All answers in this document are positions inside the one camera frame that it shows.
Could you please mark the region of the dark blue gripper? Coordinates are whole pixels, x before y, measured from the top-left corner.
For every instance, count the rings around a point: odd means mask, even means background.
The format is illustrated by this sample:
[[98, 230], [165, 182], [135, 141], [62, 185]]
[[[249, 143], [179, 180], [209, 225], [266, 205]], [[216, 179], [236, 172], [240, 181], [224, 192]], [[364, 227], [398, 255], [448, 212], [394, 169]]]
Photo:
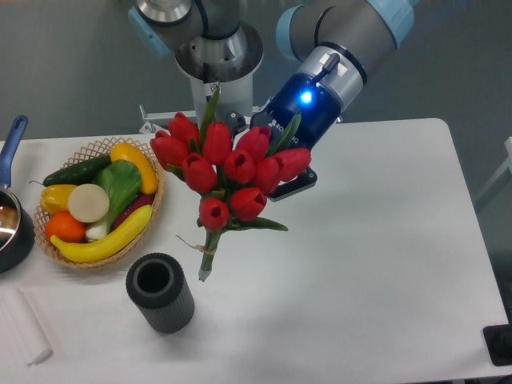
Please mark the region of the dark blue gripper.
[[[365, 84], [366, 72], [352, 53], [340, 46], [318, 46], [263, 110], [253, 115], [250, 127], [269, 126], [270, 143], [275, 145], [299, 114], [301, 122], [291, 145], [310, 150]], [[246, 130], [246, 118], [235, 110], [226, 113], [225, 124], [232, 139]], [[281, 201], [314, 187], [317, 180], [307, 167], [291, 181], [280, 183], [268, 198]]]

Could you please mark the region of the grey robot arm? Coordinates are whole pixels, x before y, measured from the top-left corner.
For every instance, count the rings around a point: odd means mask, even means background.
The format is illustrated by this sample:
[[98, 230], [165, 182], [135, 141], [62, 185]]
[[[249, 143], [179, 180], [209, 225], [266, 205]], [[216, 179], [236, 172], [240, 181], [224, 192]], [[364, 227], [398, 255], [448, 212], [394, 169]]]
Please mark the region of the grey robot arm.
[[400, 47], [414, 24], [414, 2], [326, 1], [286, 10], [276, 43], [300, 65], [261, 110], [253, 106], [253, 75], [262, 39], [241, 19], [236, 1], [138, 1], [128, 16], [149, 50], [175, 56], [190, 80], [197, 118], [217, 94], [216, 116], [233, 133], [266, 125], [278, 139], [300, 114], [292, 143], [312, 148]]

